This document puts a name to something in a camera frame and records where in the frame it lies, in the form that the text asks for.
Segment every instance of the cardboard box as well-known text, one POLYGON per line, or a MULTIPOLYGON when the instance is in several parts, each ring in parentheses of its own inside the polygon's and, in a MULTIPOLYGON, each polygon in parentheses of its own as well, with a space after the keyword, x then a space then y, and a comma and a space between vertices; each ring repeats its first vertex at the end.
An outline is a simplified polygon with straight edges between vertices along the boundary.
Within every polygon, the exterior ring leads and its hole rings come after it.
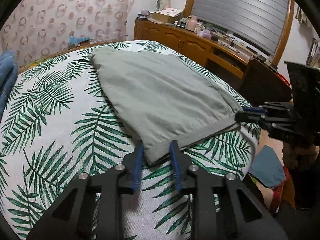
POLYGON ((152 19, 155 19, 157 21, 163 22, 163 23, 174 23, 175 21, 178 21, 182 18, 183 11, 178 14, 176 17, 171 17, 169 15, 164 15, 158 12, 154 12, 152 15, 152 19))

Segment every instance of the folded blue clothing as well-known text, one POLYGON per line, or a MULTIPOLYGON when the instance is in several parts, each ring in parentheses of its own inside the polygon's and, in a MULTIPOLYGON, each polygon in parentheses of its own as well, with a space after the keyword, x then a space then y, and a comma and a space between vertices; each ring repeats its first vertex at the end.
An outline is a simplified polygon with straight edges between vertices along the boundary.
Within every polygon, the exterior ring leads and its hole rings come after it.
POLYGON ((0 56, 0 122, 11 89, 17 81, 18 66, 14 52, 9 50, 0 56))
POLYGON ((266 145, 256 155, 248 172, 268 188, 285 181, 285 173, 275 151, 266 145))

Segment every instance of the white bedsheet with green leaves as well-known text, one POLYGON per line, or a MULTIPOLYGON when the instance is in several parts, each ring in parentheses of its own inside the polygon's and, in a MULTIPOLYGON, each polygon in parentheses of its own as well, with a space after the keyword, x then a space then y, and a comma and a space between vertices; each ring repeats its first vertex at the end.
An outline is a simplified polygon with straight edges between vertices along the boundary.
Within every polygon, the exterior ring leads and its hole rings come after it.
MULTIPOLYGON (((127 41, 107 46, 137 53, 152 50, 176 54, 219 83, 242 106, 249 106, 224 81, 157 42, 127 41)), ((105 172, 134 149, 89 62, 93 49, 44 61, 22 73, 10 94, 0 124, 0 210, 21 238, 77 174, 105 172)), ((243 124, 240 131, 211 137, 184 152, 208 172, 234 172, 242 179, 259 135, 256 125, 243 124)), ((172 179, 169 161, 154 168, 144 166, 140 191, 123 196, 126 239, 189 237, 191 199, 177 193, 172 179)))

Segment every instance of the wooden window frame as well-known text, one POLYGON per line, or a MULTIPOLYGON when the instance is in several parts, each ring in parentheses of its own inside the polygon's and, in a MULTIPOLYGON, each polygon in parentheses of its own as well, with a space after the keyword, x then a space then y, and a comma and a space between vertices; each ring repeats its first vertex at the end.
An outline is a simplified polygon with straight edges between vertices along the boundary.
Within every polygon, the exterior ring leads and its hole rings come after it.
MULTIPOLYGON (((188 17, 191 14, 193 3, 195 0, 187 0, 186 5, 183 12, 183 17, 188 17)), ((294 0, 288 0, 288 7, 287 7, 287 14, 284 19, 284 26, 282 28, 282 32, 278 41, 278 45, 276 47, 276 50, 273 55, 273 59, 271 62, 271 65, 273 67, 277 67, 279 64, 279 61, 282 57, 282 54, 284 52, 284 48, 287 45, 287 41, 289 38, 291 26, 292 26, 292 20, 293 20, 293 14, 294 14, 294 0)))

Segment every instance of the folded garment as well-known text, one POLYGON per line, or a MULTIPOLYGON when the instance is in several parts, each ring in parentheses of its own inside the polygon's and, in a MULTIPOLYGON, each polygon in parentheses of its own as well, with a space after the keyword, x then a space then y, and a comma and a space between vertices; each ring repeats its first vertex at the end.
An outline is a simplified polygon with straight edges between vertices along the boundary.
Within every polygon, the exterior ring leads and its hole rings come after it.
POLYGON ((14 52, 9 50, 0 56, 0 122, 11 89, 17 81, 18 66, 14 52))
POLYGON ((239 103, 175 55, 105 46, 91 54, 104 93, 152 164, 178 141, 180 149, 240 127, 239 103))
POLYGON ((274 188, 285 181, 282 164, 275 151, 267 145, 256 155, 248 172, 268 188, 274 188))

